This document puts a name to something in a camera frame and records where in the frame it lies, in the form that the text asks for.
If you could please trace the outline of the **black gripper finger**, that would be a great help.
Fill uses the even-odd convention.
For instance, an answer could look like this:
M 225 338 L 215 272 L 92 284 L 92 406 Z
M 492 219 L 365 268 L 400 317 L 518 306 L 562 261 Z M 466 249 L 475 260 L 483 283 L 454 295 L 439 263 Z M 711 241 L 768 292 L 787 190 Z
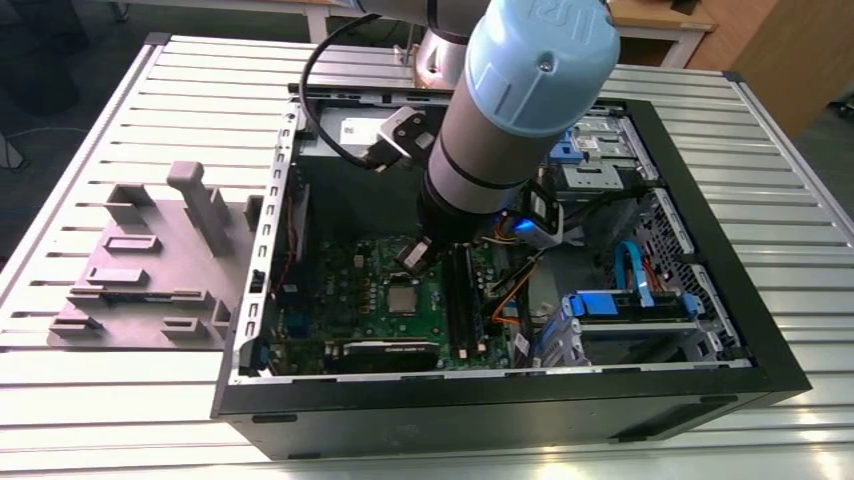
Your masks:
M 436 263 L 444 245 L 430 238 L 416 238 L 396 255 L 396 263 L 408 274 L 423 274 Z

